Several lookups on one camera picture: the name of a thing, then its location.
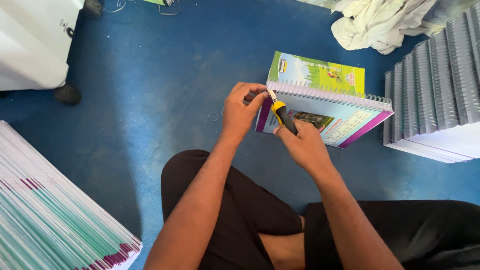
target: floor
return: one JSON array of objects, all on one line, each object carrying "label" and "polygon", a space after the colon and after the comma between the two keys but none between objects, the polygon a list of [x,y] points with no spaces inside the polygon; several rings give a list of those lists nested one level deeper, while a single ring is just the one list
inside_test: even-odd
[{"label": "floor", "polygon": [[[116,1],[106,0],[111,9]],[[50,91],[0,98],[10,123],[53,165],[144,243],[141,269],[163,219],[160,174],[175,153],[210,150],[223,100],[237,81],[265,82],[275,50],[366,69],[366,93],[425,37],[406,37],[388,56],[346,51],[330,32],[341,15],[296,0],[182,0],[175,16],[128,1],[99,20],[80,16],[67,83],[75,106]],[[381,126],[346,149],[329,147],[358,200],[455,199],[480,204],[480,160],[444,164],[382,146]],[[233,165],[302,212],[320,200],[307,173],[270,134],[252,129]]]}]

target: green notebook cover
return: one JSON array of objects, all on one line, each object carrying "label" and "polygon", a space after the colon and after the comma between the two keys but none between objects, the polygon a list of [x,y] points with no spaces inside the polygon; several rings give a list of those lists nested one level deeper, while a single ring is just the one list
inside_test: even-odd
[{"label": "green notebook cover", "polygon": [[343,89],[351,95],[365,93],[365,69],[275,52],[269,81],[320,85],[328,91]]}]

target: magenta paper edge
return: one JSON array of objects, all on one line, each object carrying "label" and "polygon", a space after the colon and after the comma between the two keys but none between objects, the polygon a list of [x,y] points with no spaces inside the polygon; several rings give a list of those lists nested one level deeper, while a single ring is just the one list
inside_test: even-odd
[{"label": "magenta paper edge", "polygon": [[387,111],[387,110],[382,111],[377,116],[375,116],[372,120],[370,120],[370,122],[368,122],[366,125],[361,127],[359,130],[357,130],[357,132],[355,132],[352,136],[350,136],[343,143],[341,143],[338,147],[339,148],[345,148],[345,147],[349,146],[356,139],[360,138],[360,136],[362,136],[363,134],[367,133],[369,130],[376,127],[378,124],[383,122],[385,119],[387,119],[392,114],[393,114],[392,111]]},{"label": "magenta paper edge", "polygon": [[255,131],[262,132],[264,130],[271,106],[272,106],[272,98],[268,97],[267,99],[265,99],[264,104],[260,108],[260,115],[258,116],[258,122],[255,128]]}]

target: leg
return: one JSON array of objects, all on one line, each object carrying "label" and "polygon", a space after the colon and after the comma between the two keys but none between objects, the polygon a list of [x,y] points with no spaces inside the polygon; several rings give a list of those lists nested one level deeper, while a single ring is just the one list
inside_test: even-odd
[{"label": "leg", "polygon": [[[162,171],[162,208],[166,221],[209,153],[184,151]],[[271,269],[258,233],[289,235],[301,232],[300,217],[273,194],[231,167],[218,220],[200,268]]]},{"label": "leg", "polygon": [[[459,201],[359,201],[405,269],[467,269],[480,260],[480,207]],[[309,204],[307,269],[341,269],[321,203]]]}]

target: white cloth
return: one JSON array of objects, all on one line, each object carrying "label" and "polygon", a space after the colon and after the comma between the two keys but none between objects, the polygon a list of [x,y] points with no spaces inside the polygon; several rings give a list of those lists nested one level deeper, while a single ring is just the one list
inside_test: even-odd
[{"label": "white cloth", "polygon": [[347,50],[372,47],[389,54],[402,45],[400,31],[420,26],[435,1],[342,0],[332,13],[340,11],[345,17],[333,23],[332,33]]}]

